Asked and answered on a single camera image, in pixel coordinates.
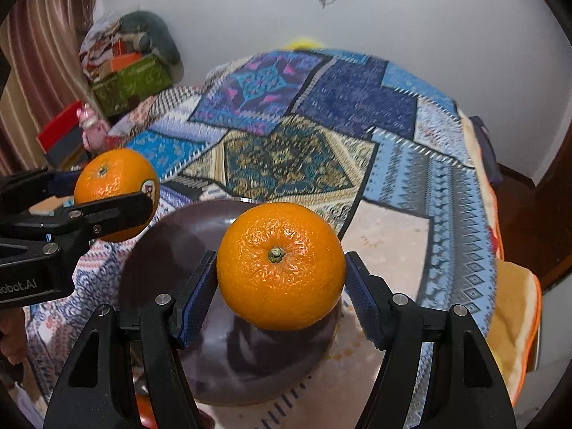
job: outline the bed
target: bed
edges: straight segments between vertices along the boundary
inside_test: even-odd
[[[215,198],[303,204],[394,292],[431,308],[465,305],[516,401],[541,293],[529,271],[502,261],[473,125],[447,95],[373,56],[277,50],[219,66],[200,88],[162,91],[114,133],[161,178],[151,224]],[[139,237],[97,241],[78,263],[73,295],[28,308],[24,387],[41,413],[91,312],[118,305],[121,268]],[[430,359],[426,344],[408,427],[423,410]],[[250,407],[200,407],[221,428],[353,427],[380,364],[344,293],[334,343],[299,388]]]

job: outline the orange box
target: orange box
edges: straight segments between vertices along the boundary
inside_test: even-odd
[[[103,79],[105,76],[121,71],[126,67],[133,64],[135,61],[139,61],[142,55],[139,52],[127,53],[126,55],[114,56],[110,60],[104,62],[99,68],[99,78]]]
[[[114,56],[111,58],[111,70],[112,72],[121,71],[122,69],[133,64],[135,61],[141,59],[141,53],[127,53],[126,55]]]

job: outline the yellow fabric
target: yellow fabric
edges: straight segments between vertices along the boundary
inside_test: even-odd
[[[504,255],[498,223],[497,198],[484,171],[473,123],[461,111],[459,116],[465,144],[477,171],[488,224],[499,242],[497,299],[487,342],[493,351],[514,405],[524,383],[528,355],[538,330],[542,292],[537,277],[528,269],[502,260]]]
[[[315,40],[301,38],[288,43],[285,50],[310,50],[311,48],[324,48],[323,45]]]
[[[514,405],[538,330],[542,294],[537,277],[528,269],[502,260],[497,267],[497,300],[487,343]]]
[[[477,179],[479,180],[480,192],[483,196],[484,211],[487,214],[488,225],[499,240],[497,257],[503,259],[502,244],[500,243],[501,231],[498,226],[497,197],[494,190],[491,189],[491,186],[488,183],[487,173],[484,170],[480,146],[477,136],[475,135],[473,123],[462,111],[459,111],[459,117],[461,118],[461,124],[463,126],[465,146],[467,147],[469,156],[473,159],[475,171],[477,171]]]

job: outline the plate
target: plate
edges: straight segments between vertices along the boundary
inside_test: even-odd
[[[217,250],[228,226],[256,204],[242,198],[195,203],[151,227],[125,263],[121,309],[176,292],[205,251]],[[264,331],[234,314],[217,289],[199,338],[179,352],[193,396],[212,405],[243,405],[298,385],[330,347],[339,314],[338,304],[301,331]]]

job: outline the stuffed toy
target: stuffed toy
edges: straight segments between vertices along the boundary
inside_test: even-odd
[[[106,151],[106,137],[109,132],[109,123],[100,118],[89,103],[85,103],[75,112],[79,127],[84,131],[84,148],[95,155]]]

